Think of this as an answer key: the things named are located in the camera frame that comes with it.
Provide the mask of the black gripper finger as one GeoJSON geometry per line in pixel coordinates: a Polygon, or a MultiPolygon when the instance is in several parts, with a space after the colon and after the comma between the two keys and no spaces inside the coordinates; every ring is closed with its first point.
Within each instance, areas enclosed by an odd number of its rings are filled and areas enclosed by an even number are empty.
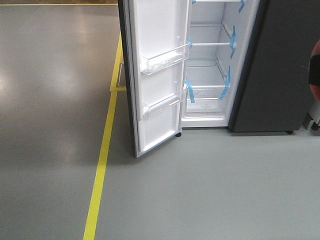
{"type": "Polygon", "coordinates": [[[320,55],[312,55],[309,60],[308,83],[310,85],[320,86],[320,55]]]}

